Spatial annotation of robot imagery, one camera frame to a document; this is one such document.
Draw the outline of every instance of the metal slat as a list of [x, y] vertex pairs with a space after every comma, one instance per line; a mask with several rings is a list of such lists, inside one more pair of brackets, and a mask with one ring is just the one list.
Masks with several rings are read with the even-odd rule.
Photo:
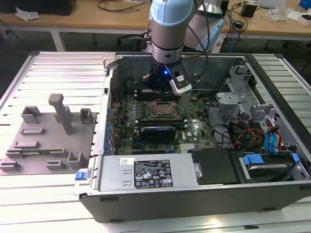
[[284, 67], [283, 64], [279, 60], [278, 61], [260, 60], [260, 61], [258, 61], [258, 63], [261, 66], [280, 66], [280, 67]]
[[281, 67], [281, 66], [262, 66], [264, 71], [270, 71], [270, 70], [279, 70], [279, 71], [285, 71], [287, 70], [285, 67]]
[[278, 61], [275, 56], [254, 56], [257, 61]]
[[85, 75], [100, 75], [102, 76], [101, 70], [51, 70], [51, 71], [40, 71], [32, 70], [27, 73], [27, 76], [85, 76]]
[[23, 118], [20, 115], [5, 115], [0, 116], [0, 125], [18, 124], [23, 122]]
[[0, 135], [15, 135], [19, 130], [19, 125], [0, 125]]
[[284, 99], [289, 102], [311, 102], [311, 96], [283, 95]]
[[61, 70], [103, 70], [103, 66], [101, 65], [50, 65], [50, 66], [41, 66], [41, 65], [36, 65], [36, 66], [31, 66], [30, 70], [37, 70], [37, 71], [61, 71]]
[[[63, 100], [64, 105], [84, 105], [84, 104], [101, 104], [101, 97], [66, 97]], [[8, 105], [17, 106], [37, 106], [37, 105], [49, 105], [49, 97], [18, 97], [7, 101]]]
[[9, 146], [0, 147], [0, 161], [6, 157], [5, 153], [9, 148]]
[[80, 202], [0, 207], [0, 219], [2, 224], [72, 220], [81, 218], [93, 218], [93, 216]]
[[[58, 89], [58, 93], [62, 93], [64, 97], [89, 97], [89, 96], [102, 96], [101, 89]], [[55, 90], [18, 90], [14, 93], [14, 97], [49, 97], [54, 94]]]
[[36, 59], [34, 65], [103, 65], [103, 59]]
[[[256, 89], [261, 95], [265, 95], [264, 90], [261, 88], [261, 86], [258, 84], [256, 85]], [[279, 88], [278, 91], [282, 95], [309, 95], [308, 92], [305, 89], [302, 88], [295, 88], [295, 89], [288, 89], [288, 88]]]
[[309, 110], [311, 109], [311, 103], [307, 103], [307, 102], [289, 102], [288, 103], [289, 106], [293, 109], [293, 110]]
[[300, 119], [301, 122], [303, 123], [304, 126], [306, 126], [306, 128], [310, 128], [311, 127], [311, 119]]
[[21, 83], [18, 89], [56, 90], [56, 89], [103, 89], [103, 82], [98, 83]]
[[[42, 113], [55, 113], [55, 108], [50, 105], [37, 105], [38, 109]], [[89, 108], [91, 109], [92, 112], [99, 113], [100, 104], [92, 104], [92, 105], [68, 105], [70, 111], [72, 113], [78, 113], [80, 112], [81, 108]], [[9, 107], [8, 105], [5, 106], [1, 114], [17, 114], [20, 115], [22, 111], [24, 110], [25, 106], [11, 106]]]
[[269, 78], [272, 82], [298, 82], [293, 76], [271, 76]]
[[91, 83], [103, 81], [103, 76], [46, 76], [44, 79], [38, 76], [28, 76], [23, 79], [23, 83]]
[[293, 76], [289, 71], [267, 71], [268, 76]]
[[56, 60], [56, 59], [103, 59], [104, 58], [104, 53], [88, 53], [88, 54], [83, 54], [82, 56], [77, 56], [77, 54], [74, 53], [40, 53], [37, 56], [37, 60], [41, 59], [49, 59], [49, 60]]
[[276, 86], [276, 88], [303, 88], [303, 86], [300, 83], [275, 82], [274, 85]]

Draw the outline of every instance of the wire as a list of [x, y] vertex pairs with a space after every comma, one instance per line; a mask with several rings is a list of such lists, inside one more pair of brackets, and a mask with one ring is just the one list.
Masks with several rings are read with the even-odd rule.
[[205, 62], [205, 66], [201, 72], [201, 74], [198, 75], [198, 79], [201, 78], [205, 72], [207, 71], [207, 68], [208, 68], [208, 55], [207, 55], [207, 50], [209, 48], [209, 43], [210, 43], [210, 30], [209, 30], [209, 22], [208, 22], [208, 15], [207, 15], [207, 10], [206, 10], [206, 7], [205, 7], [205, 4], [203, 2], [203, 10], [204, 10], [204, 15], [205, 15], [205, 20], [206, 20], [206, 25], [207, 25], [207, 45], [206, 47], [204, 48], [204, 54], [206, 55], [205, 58], [206, 58], [206, 62]]
[[150, 102], [150, 103], [154, 103], [154, 102], [157, 102], [157, 101], [159, 101], [159, 100], [161, 100], [162, 98], [158, 98], [158, 99], [156, 99], [156, 100], [154, 100], [154, 101], [152, 101], [152, 102]]
[[14, 35], [13, 37], [13, 41], [12, 41], [12, 54], [13, 56], [18, 59], [20, 62], [24, 62], [25, 59], [20, 59], [15, 53], [14, 53], [14, 42], [15, 42], [15, 38], [16, 38], [16, 35]]
[[247, 27], [248, 27], [248, 21], [247, 21], [247, 19], [246, 19], [243, 15], [241, 15], [239, 12], [237, 12], [237, 11], [234, 11], [234, 10], [227, 10], [227, 11], [234, 12], [234, 13], [238, 14], [239, 16], [241, 16], [241, 17], [245, 20], [245, 22], [246, 22], [245, 28], [244, 28], [244, 29], [241, 29], [240, 31], [239, 31], [239, 30], [235, 30], [236, 32], [239, 32], [239, 33], [244, 32], [244, 31], [247, 29]]
[[236, 9], [237, 7], [239, 7], [239, 6], [244, 6], [244, 4], [245, 4], [245, 1], [240, 1], [240, 2], [238, 2], [238, 3], [233, 4], [232, 7], [231, 7], [231, 9], [232, 9], [232, 10], [235, 10], [235, 9]]
[[126, 7], [126, 8], [123, 8], [123, 9], [117, 9], [117, 10], [111, 10], [111, 9], [107, 9], [106, 6], [107, 6], [107, 0], [103, 0], [103, 1], [100, 1], [98, 4], [97, 4], [97, 7], [104, 10], [104, 11], [108, 11], [108, 12], [113, 12], [113, 13], [129, 13], [129, 12], [134, 12], [134, 11], [139, 11], [139, 9], [135, 9], [135, 7], [137, 6], [140, 6], [140, 5], [143, 5], [145, 4], [144, 2], [143, 3], [139, 3], [139, 4], [136, 4], [134, 6], [130, 6], [130, 7]]
[[16, 36], [16, 38], [17, 38], [17, 39], [28, 49], [28, 51], [30, 52], [30, 51], [31, 51], [30, 48], [16, 35], [16, 33], [15, 33], [14, 31], [12, 31], [12, 29], [11, 29], [8, 25], [6, 25], [5, 22], [3, 22], [3, 20], [2, 20], [1, 18], [0, 18], [0, 21], [1, 21], [1, 23], [2, 23], [7, 29], [10, 30], [11, 33], [14, 34], [14, 36]]
[[300, 71], [300, 75], [302, 75], [303, 71], [307, 68], [307, 66], [311, 63], [311, 59], [305, 64], [305, 66], [302, 68], [302, 70]]
[[233, 42], [234, 42], [234, 34], [235, 34], [235, 30], [234, 30], [235, 26], [233, 24], [233, 37], [232, 37], [232, 41], [231, 41], [231, 46], [230, 46], [230, 50], [229, 53], [232, 53], [232, 48], [233, 48]]
[[[197, 2], [196, 0], [193, 0], [195, 7], [197, 8]], [[203, 50], [203, 52], [200, 55], [205, 55], [206, 58], [206, 62], [205, 62], [205, 66], [203, 68], [203, 71], [197, 76], [197, 78], [201, 78], [203, 76], [203, 74], [207, 71], [208, 68], [208, 55], [207, 55], [207, 50], [209, 48], [209, 44], [210, 44], [210, 30], [209, 30], [209, 23], [208, 23], [208, 15], [207, 15], [207, 10], [205, 7], [205, 4], [203, 3], [203, 9], [204, 9], [204, 14], [205, 14], [205, 20], [206, 20], [206, 24], [207, 24], [207, 46], [204, 47], [204, 45], [202, 44], [200, 38], [197, 36], [197, 34], [194, 32], [194, 30], [188, 25], [188, 29], [191, 31], [191, 33], [193, 34], [193, 36], [195, 37], [195, 39], [197, 40], [197, 42], [199, 43], [201, 49]], [[189, 58], [195, 58], [195, 57], [199, 57], [200, 55], [196, 56], [196, 55], [191, 55], [191, 56], [187, 56], [184, 57], [183, 59], [189, 59]]]
[[139, 140], [141, 140], [141, 138], [139, 138], [139, 137], [136, 137], [136, 136], [132, 136], [132, 137], [134, 137], [134, 138], [138, 138]]

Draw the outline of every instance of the wooden desk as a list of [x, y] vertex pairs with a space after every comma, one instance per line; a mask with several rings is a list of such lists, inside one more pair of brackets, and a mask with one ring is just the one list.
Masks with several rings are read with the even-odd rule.
[[[241, 0], [230, 0], [229, 8]], [[23, 21], [15, 14], [0, 14], [0, 18], [17, 31], [44, 31], [52, 34], [57, 51], [65, 51], [60, 32], [74, 33], [142, 33], [148, 25], [149, 4], [139, 6], [140, 11], [116, 14], [106, 12], [97, 7], [99, 0], [77, 0], [77, 5], [70, 16], [56, 16], [40, 14], [41, 19], [29, 22]], [[299, 10], [299, 0], [287, 0], [287, 4], [294, 10]], [[135, 3], [125, 3], [123, 0], [110, 1], [107, 3], [108, 9], [121, 9], [134, 5]], [[258, 9], [254, 17], [247, 18], [248, 27], [241, 34], [241, 38], [256, 39], [281, 39], [281, 40], [311, 40], [311, 27], [305, 27], [300, 23], [288, 19], [287, 22], [269, 22], [265, 15], [266, 9]], [[233, 14], [236, 20], [244, 21], [237, 14]], [[222, 41], [228, 30], [228, 18], [218, 41]], [[0, 25], [0, 30], [6, 30], [4, 25]]]
[[[41, 19], [28, 22], [15, 14], [0, 14], [0, 18], [12, 30], [50, 32], [57, 51], [65, 51], [60, 32], [139, 34], [147, 28], [149, 4], [139, 6], [140, 11], [116, 14], [98, 8], [98, 2], [99, 0], [77, 0], [70, 16], [40, 14]], [[135, 4], [117, 0], [108, 2], [107, 8], [122, 9]], [[0, 30], [7, 28], [0, 24]]]
[[[241, 0], [230, 0], [229, 9], [232, 5], [241, 2]], [[287, 0], [286, 4], [293, 10], [305, 12], [299, 7], [300, 0]], [[237, 7], [234, 11], [241, 13], [242, 7]], [[303, 26], [295, 20], [269, 22], [266, 19], [267, 9], [258, 9], [252, 18], [247, 17], [248, 27], [243, 34], [268, 34], [268, 35], [285, 35], [285, 36], [311, 36], [311, 27]], [[245, 22], [245, 20], [233, 13], [235, 20]], [[228, 17], [225, 17], [226, 23], [229, 23]], [[229, 24], [223, 27], [222, 32], [228, 32]]]
[[[232, 5], [241, 0], [230, 0], [228, 8], [231, 9]], [[299, 7], [300, 0], [286, 0], [289, 8], [305, 12], [304, 9]], [[242, 7], [237, 7], [234, 11], [241, 13]], [[267, 9], [258, 9], [252, 18], [247, 17], [247, 29], [240, 35], [240, 38], [248, 39], [265, 39], [268, 40], [311, 40], [311, 27], [303, 26], [293, 19], [287, 21], [269, 22], [266, 19]], [[245, 23], [245, 19], [238, 14], [233, 13], [233, 19]], [[226, 38], [229, 31], [229, 18], [225, 17], [225, 25], [217, 38], [212, 53], [218, 53], [221, 49], [223, 40]]]

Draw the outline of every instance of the cable on desk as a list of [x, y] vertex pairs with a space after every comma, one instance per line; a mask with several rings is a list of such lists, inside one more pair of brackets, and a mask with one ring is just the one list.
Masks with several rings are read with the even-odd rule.
[[107, 1], [108, 0], [103, 0], [103, 1], [100, 1], [98, 4], [97, 4], [97, 7], [104, 10], [104, 11], [108, 11], [108, 12], [113, 12], [113, 13], [130, 13], [130, 12], [134, 12], [134, 11], [139, 11], [140, 9], [138, 8], [135, 8], [137, 6], [140, 6], [140, 5], [143, 5], [145, 3], [139, 3], [139, 4], [136, 4], [134, 6], [130, 6], [130, 7], [126, 7], [126, 8], [123, 8], [123, 9], [116, 9], [116, 10], [113, 10], [113, 9], [107, 9]]
[[15, 33], [14, 31], [11, 30], [11, 28], [10, 28], [8, 25], [6, 25], [5, 22], [3, 22], [3, 20], [2, 20], [1, 18], [0, 18], [0, 21], [1, 21], [1, 23], [2, 23], [7, 29], [10, 30], [11, 33], [14, 34], [14, 36], [16, 36], [16, 38], [17, 38], [17, 39], [28, 49], [28, 51], [30, 52], [30, 51], [31, 51], [30, 48], [16, 35], [16, 33]]
[[240, 1], [240, 2], [235, 3], [235, 4], [232, 5], [231, 9], [235, 10], [239, 6], [244, 6], [245, 2], [246, 1]]
[[[235, 21], [235, 20], [233, 19], [233, 14], [232, 14], [232, 12], [238, 14], [239, 16], [241, 16], [241, 17], [245, 20], [245, 27], [243, 27], [241, 30], [239, 30], [239, 29], [237, 29], [237, 28], [235, 28], [235, 27], [232, 27], [232, 25], [233, 25], [233, 23], [234, 23], [234, 21]], [[232, 51], [234, 51], [235, 48], [237, 47], [237, 44], [239, 43], [239, 41], [240, 41], [240, 39], [241, 39], [241, 33], [244, 32], [244, 31], [247, 29], [247, 27], [248, 27], [248, 21], [247, 21], [247, 19], [246, 19], [244, 16], [242, 16], [239, 12], [236, 12], [236, 11], [234, 11], [234, 10], [229, 10], [229, 9], [228, 9], [227, 12], [226, 12], [226, 16], [229, 18], [230, 28], [229, 28], [229, 31], [228, 31], [227, 36], [226, 36], [225, 39], [224, 39], [223, 45], [224, 45], [224, 44], [228, 45], [228, 44], [226, 43], [226, 41], [228, 40], [228, 37], [229, 37], [230, 33], [231, 33], [230, 38], [232, 38], [232, 35], [233, 35], [234, 31], [237, 32], [237, 33], [238, 33], [237, 42], [236, 42], [235, 44], [232, 44], [232, 43], [229, 44], [229, 45], [233, 45], [233, 46], [234, 46], [234, 48], [231, 49]]]
[[300, 75], [302, 75], [303, 71], [307, 68], [307, 66], [311, 63], [311, 59], [305, 64], [305, 66], [300, 71]]

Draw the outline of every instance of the white paper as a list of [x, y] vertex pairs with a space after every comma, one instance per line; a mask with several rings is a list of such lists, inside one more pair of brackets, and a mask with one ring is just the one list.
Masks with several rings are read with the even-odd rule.
[[298, 11], [293, 11], [291, 10], [287, 15], [286, 17], [287, 18], [291, 18], [293, 20], [297, 20], [300, 16], [302, 16], [302, 12], [298, 12]]
[[16, 8], [16, 13], [15, 15], [19, 18], [21, 18], [22, 20], [28, 21], [28, 20], [33, 20], [33, 19], [39, 19], [40, 16], [38, 14], [38, 12], [27, 12], [27, 11], [22, 11], [20, 9]]

